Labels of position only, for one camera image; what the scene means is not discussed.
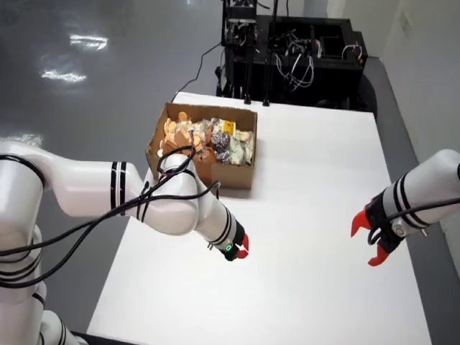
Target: packaged food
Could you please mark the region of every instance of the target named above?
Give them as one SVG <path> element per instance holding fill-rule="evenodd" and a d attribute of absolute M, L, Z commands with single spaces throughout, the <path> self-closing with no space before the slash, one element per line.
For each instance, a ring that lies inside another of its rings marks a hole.
<path fill-rule="evenodd" d="M 186 131 L 188 132 L 189 129 L 192 127 L 192 121 L 188 120 L 188 121 L 179 121 L 179 122 L 176 122 L 176 125 L 175 125 L 175 131 L 176 133 L 179 132 L 179 131 Z"/>
<path fill-rule="evenodd" d="M 211 146 L 217 153 L 228 151 L 230 135 L 228 133 L 214 133 L 211 135 Z"/>
<path fill-rule="evenodd" d="M 246 152 L 243 143 L 234 137 L 230 137 L 230 163 L 234 165 L 243 165 L 246 162 Z"/>
<path fill-rule="evenodd" d="M 203 121 L 199 121 L 192 125 L 193 133 L 198 134 L 201 138 L 201 142 L 206 143 L 206 134 L 210 126 L 211 122 L 209 120 L 204 119 Z"/>
<path fill-rule="evenodd" d="M 225 151 L 225 152 L 222 152 L 222 153 L 217 153 L 216 152 L 216 159 L 218 162 L 221 162 L 221 163 L 224 163 L 224 164 L 227 164 L 227 163 L 230 163 L 230 151 Z"/>
<path fill-rule="evenodd" d="M 238 129 L 235 131 L 235 139 L 238 139 L 240 142 L 247 143 L 252 136 L 252 132 L 243 132 Z"/>
<path fill-rule="evenodd" d="M 252 156 L 254 155 L 254 133 L 250 132 L 250 137 L 247 143 L 244 145 L 244 150 L 246 152 L 246 163 L 252 164 Z"/>
<path fill-rule="evenodd" d="M 217 118 L 211 119 L 211 122 L 213 124 L 213 130 L 212 130 L 213 134 L 228 133 L 231 136 L 235 135 L 235 131 L 236 131 L 235 122 L 217 119 Z"/>

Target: white wall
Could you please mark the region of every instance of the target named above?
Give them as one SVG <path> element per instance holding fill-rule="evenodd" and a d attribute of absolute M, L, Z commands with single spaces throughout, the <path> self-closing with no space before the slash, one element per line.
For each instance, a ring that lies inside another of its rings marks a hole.
<path fill-rule="evenodd" d="M 361 31 L 367 52 L 380 57 L 387 42 L 400 0 L 329 0 L 329 18 L 350 18 L 353 30 Z"/>
<path fill-rule="evenodd" d="M 328 1 L 328 18 L 342 18 L 344 15 L 346 0 L 329 0 Z"/>
<path fill-rule="evenodd" d="M 412 22 L 408 37 L 400 11 Z M 420 161 L 443 148 L 460 151 L 459 14 L 459 0 L 402 0 L 382 54 Z M 460 274 L 460 214 L 441 224 Z"/>

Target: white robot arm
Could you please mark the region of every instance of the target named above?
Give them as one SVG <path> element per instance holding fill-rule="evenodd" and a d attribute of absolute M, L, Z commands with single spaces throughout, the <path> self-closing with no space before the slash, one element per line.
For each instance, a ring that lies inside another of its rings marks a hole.
<path fill-rule="evenodd" d="M 164 234 L 197 231 L 228 261 L 248 255 L 243 226 L 208 193 L 211 188 L 198 178 L 191 157 L 165 156 L 159 169 L 159 183 L 153 186 L 150 173 L 152 187 L 146 188 L 126 162 L 81 162 L 17 142 L 0 143 L 0 345 L 41 344 L 42 336 L 47 345 L 77 344 L 70 334 L 62 342 L 62 321 L 43 313 L 41 281 L 50 271 L 40 275 L 44 242 L 36 220 L 48 189 L 69 216 L 102 217 L 98 221 L 132 216 Z"/>
<path fill-rule="evenodd" d="M 369 265 L 382 264 L 408 235 L 422 231 L 460 210 L 460 154 L 443 149 L 386 188 L 358 213 L 351 236 L 370 230 L 368 242 L 377 243 Z"/>
<path fill-rule="evenodd" d="M 161 168 L 167 172 L 186 158 L 171 155 Z M 47 188 L 72 217 L 101 216 L 139 197 L 144 189 L 133 164 L 68 160 L 17 142 L 0 144 L 0 177 L 0 250 L 30 244 Z M 172 177 L 151 195 L 194 196 L 205 189 L 190 162 L 185 173 Z M 244 228 L 211 193 L 189 200 L 159 199 L 141 205 L 140 213 L 144 212 L 144 222 L 163 234 L 178 236 L 196 230 L 223 251 L 226 259 L 247 256 L 247 250 L 239 250 L 244 237 L 247 239 Z M 138 213 L 134 207 L 121 216 L 138 218 Z"/>

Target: power cable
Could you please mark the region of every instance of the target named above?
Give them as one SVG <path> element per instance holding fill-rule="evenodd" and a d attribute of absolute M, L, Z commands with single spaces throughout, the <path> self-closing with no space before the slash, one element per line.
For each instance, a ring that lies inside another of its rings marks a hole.
<path fill-rule="evenodd" d="M 174 97 L 171 99 L 171 103 L 174 102 L 175 98 L 177 97 L 177 95 L 179 94 L 179 92 L 183 91 L 187 86 L 189 86 L 191 83 L 193 83 L 194 81 L 197 81 L 198 80 L 198 77 L 200 76 L 200 72 L 201 72 L 201 68 L 203 67 L 203 59 L 204 57 L 209 54 L 210 52 L 212 52 L 214 49 L 216 49 L 219 45 L 221 45 L 221 43 L 218 43 L 217 45 L 214 45 L 211 49 L 208 49 L 207 51 L 205 51 L 202 55 L 201 55 L 201 61 L 200 61 L 200 67 L 198 69 L 198 72 L 196 73 L 196 77 L 194 79 L 190 79 L 187 83 L 185 83 L 185 85 L 180 88 L 178 90 L 178 92 L 175 93 Z"/>

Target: black stripe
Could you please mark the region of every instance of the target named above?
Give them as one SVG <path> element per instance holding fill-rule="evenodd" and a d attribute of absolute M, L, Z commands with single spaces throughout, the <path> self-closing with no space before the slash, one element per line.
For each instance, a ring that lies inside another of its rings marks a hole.
<path fill-rule="evenodd" d="M 223 242 L 226 240 L 227 236 L 230 233 L 230 230 L 231 230 L 231 214 L 230 214 L 228 209 L 226 209 L 226 211 L 227 211 L 227 222 L 225 224 L 225 230 L 222 233 L 222 235 L 216 241 L 212 242 L 212 245 L 214 245 L 214 246 L 219 246 L 219 245 L 223 244 Z"/>
<path fill-rule="evenodd" d="M 34 293 L 32 298 L 38 300 L 43 305 L 43 308 L 45 308 L 45 299 L 42 296 L 40 296 L 38 293 Z"/>
<path fill-rule="evenodd" d="M 215 244 L 216 242 L 221 241 L 222 238 L 224 238 L 227 229 L 229 228 L 230 212 L 229 212 L 229 210 L 227 210 L 227 208 L 225 208 L 225 211 L 226 211 L 226 215 L 227 215 L 227 220 L 226 220 L 226 223 L 225 223 L 225 228 L 224 228 L 224 230 L 222 231 L 222 234 L 221 234 L 215 241 L 209 242 L 209 243 L 211 243 L 211 244 Z"/>
<path fill-rule="evenodd" d="M 120 170 L 120 205 L 124 204 L 125 198 L 125 188 L 127 184 L 127 163 L 121 163 L 121 170 Z M 121 216 L 126 215 L 126 211 L 120 213 Z"/>
<path fill-rule="evenodd" d="M 393 188 L 393 198 L 395 199 L 395 205 L 396 205 L 396 209 L 397 209 L 398 212 L 401 212 L 403 210 L 403 208 L 401 207 L 401 204 L 400 204 L 400 199 L 397 196 L 397 189 L 398 189 L 398 186 L 399 186 L 401 180 L 402 180 L 402 178 L 400 178 L 395 183 L 395 187 Z M 408 224 L 408 226 L 411 226 L 411 227 L 413 227 L 415 229 L 422 229 L 419 226 L 416 226 L 412 221 L 410 221 L 407 216 L 402 216 L 401 218 Z"/>
<path fill-rule="evenodd" d="M 32 267 L 30 269 L 29 272 L 26 272 L 23 275 L 20 275 L 18 277 L 14 277 L 14 278 L 3 278 L 2 277 L 2 278 L 0 278 L 0 281 L 2 281 L 2 282 L 18 282 L 20 280 L 23 280 L 24 278 L 29 277 L 35 271 L 35 269 L 38 267 L 38 265 L 40 265 L 41 259 L 42 259 L 42 253 L 40 253 L 38 255 L 38 257 L 35 258 L 35 260 L 34 260 L 35 265 L 34 265 L 34 267 Z"/>
<path fill-rule="evenodd" d="M 115 205 L 115 186 L 116 186 L 116 162 L 112 163 L 112 171 L 110 174 L 110 207 L 113 210 Z"/>
<path fill-rule="evenodd" d="M 14 272 L 4 272 L 4 271 L 0 271 L 0 275 L 4 275 L 6 277 L 13 277 L 14 275 L 20 275 L 21 273 L 24 273 L 24 272 L 28 272 L 30 269 L 32 269 L 32 267 L 35 265 L 35 263 L 37 262 L 37 260 L 40 259 L 40 255 L 41 255 L 41 252 L 40 254 L 37 255 L 37 257 L 34 259 L 34 261 L 32 261 L 30 264 L 28 264 L 26 267 L 23 267 L 21 268 L 20 270 L 17 270 L 17 271 L 14 271 Z"/>
<path fill-rule="evenodd" d="M 31 171 L 35 173 L 35 175 L 38 176 L 40 181 L 42 181 L 43 188 L 45 188 L 45 176 L 42 174 L 40 169 L 32 162 L 29 160 L 26 160 L 25 158 L 21 156 L 16 156 L 16 155 L 0 155 L 0 160 L 11 160 L 12 162 L 18 162 L 26 167 L 28 167 Z"/>
<path fill-rule="evenodd" d="M 63 338 L 64 338 L 64 323 L 61 319 L 60 320 L 60 338 L 59 338 L 59 343 L 57 345 L 64 345 L 63 343 Z"/>
<path fill-rule="evenodd" d="M 408 197 L 406 196 L 405 194 L 405 188 L 404 188 L 404 182 L 405 182 L 405 177 L 407 176 L 408 174 L 405 174 L 402 179 L 401 179 L 401 196 L 402 196 L 402 201 L 404 203 L 404 206 L 405 206 L 405 209 L 408 210 L 410 207 L 410 204 L 409 204 L 409 200 L 408 200 Z M 419 223 L 419 224 L 422 224 L 424 226 L 430 226 L 430 224 L 422 221 L 415 213 L 410 213 L 410 216 L 412 218 L 414 218 L 414 220 Z"/>
<path fill-rule="evenodd" d="M 65 342 L 67 341 L 67 328 L 65 327 L 65 324 L 63 323 L 63 327 L 64 327 L 64 341 L 63 341 L 63 345 L 65 345 Z"/>

